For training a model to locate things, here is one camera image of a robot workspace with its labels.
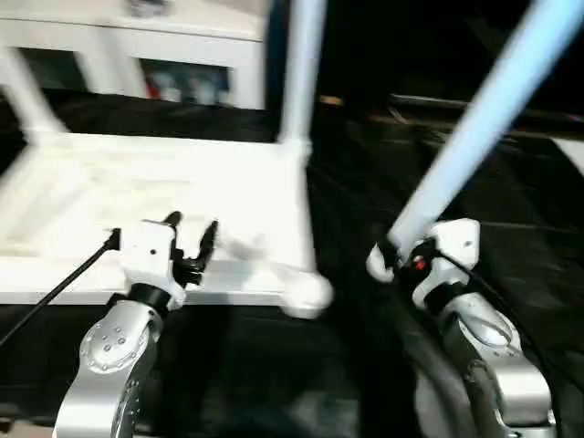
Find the white wooden frame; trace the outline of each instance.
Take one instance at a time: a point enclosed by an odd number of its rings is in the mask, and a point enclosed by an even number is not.
[[[144,218],[141,200],[161,208],[154,219],[171,207],[187,210],[179,242],[187,252],[196,251],[210,219],[220,221],[221,248],[187,303],[276,304],[314,317],[330,301],[329,284],[315,270],[304,172],[325,9],[325,0],[299,0],[294,8],[278,144],[67,132],[26,63],[1,46],[5,91],[29,144],[0,181],[0,302],[36,302],[107,235],[103,209],[126,212],[108,224],[123,228],[124,220]],[[141,36],[121,37],[132,48]],[[168,187],[164,202],[152,202],[152,188],[161,187]],[[180,203],[185,193],[187,205]],[[115,254],[105,257],[57,303],[102,304],[123,291],[116,265]]]

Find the white shelf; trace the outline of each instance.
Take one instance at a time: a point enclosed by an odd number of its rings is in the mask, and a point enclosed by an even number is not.
[[[263,16],[212,0],[172,0],[167,16],[130,16],[125,0],[4,0],[0,19],[114,26],[261,41]]]

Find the black fabric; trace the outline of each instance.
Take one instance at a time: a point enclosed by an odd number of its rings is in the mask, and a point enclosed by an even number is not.
[[[261,111],[83,93],[49,97],[75,132],[239,141],[272,141],[276,133]],[[0,108],[0,120],[10,117]],[[17,133],[2,132],[3,144],[17,144]],[[370,279],[364,260],[443,140],[440,132],[365,126],[338,110],[317,111],[308,195],[318,269],[333,284],[335,301],[316,322],[266,308],[185,308],[171,314],[146,398],[153,402],[144,413],[159,419],[159,432],[208,432],[210,424],[221,422],[226,412],[241,412],[243,405],[257,406],[257,412],[269,406],[286,416],[292,401],[316,393],[328,394],[318,406],[349,401],[344,412],[359,413],[361,436],[379,436],[396,424],[416,436],[414,377],[406,356],[427,359],[436,343],[407,300]],[[546,355],[564,367],[549,378],[566,438],[584,434],[584,395],[576,388],[584,385],[584,341],[575,336],[584,330],[582,181],[551,141],[504,140],[444,214],[481,221],[480,272],[499,286]],[[5,329],[22,308],[0,310]],[[0,402],[50,422],[73,377],[78,341],[101,311],[44,312],[3,354]],[[340,429],[350,429],[350,415],[342,421],[339,404],[332,405],[336,408],[321,411],[319,430],[331,416]]]

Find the white pole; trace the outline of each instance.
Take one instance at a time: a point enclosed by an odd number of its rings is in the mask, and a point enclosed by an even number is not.
[[[5,46],[2,41],[0,65],[5,94],[20,119],[28,140],[35,140],[30,137],[42,135],[43,132],[65,131],[61,122],[53,115],[25,60],[17,49]]]
[[[537,0],[388,233],[409,256],[505,134],[579,30],[584,0]]]
[[[296,0],[292,6],[279,142],[287,152],[308,154],[327,0]]]

